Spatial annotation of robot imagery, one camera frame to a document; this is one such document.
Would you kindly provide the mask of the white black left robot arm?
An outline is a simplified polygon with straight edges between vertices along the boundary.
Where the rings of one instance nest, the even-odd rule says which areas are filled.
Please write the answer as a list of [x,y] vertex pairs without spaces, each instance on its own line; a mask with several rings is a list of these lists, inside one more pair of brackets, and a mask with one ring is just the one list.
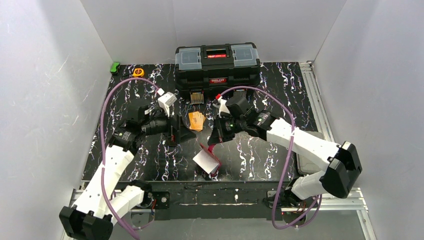
[[156,194],[152,185],[133,180],[114,195],[124,170],[134,160],[147,136],[163,134],[170,147],[196,137],[183,123],[181,115],[167,116],[147,103],[130,104],[126,118],[114,130],[102,162],[83,193],[72,206],[59,213],[66,235],[75,240],[108,240],[115,224],[136,206],[153,210]]

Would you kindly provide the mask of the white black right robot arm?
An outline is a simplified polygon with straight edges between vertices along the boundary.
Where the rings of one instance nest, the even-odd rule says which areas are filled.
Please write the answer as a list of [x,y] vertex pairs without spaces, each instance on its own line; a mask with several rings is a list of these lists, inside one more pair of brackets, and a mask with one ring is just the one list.
[[284,191],[286,199],[296,201],[321,194],[345,199],[362,173],[356,146],[348,141],[338,144],[320,139],[283,118],[256,109],[242,96],[224,100],[216,97],[218,115],[214,118],[208,145],[232,141],[235,135],[245,132],[288,149],[309,159],[319,172],[294,179]]

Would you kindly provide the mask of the red leather card holder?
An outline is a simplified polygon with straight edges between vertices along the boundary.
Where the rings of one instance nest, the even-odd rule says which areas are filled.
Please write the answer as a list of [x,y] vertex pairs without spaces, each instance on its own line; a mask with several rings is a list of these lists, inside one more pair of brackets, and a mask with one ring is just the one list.
[[213,153],[215,144],[206,146],[200,143],[199,146],[200,151],[193,157],[193,161],[211,177],[216,177],[222,163]]

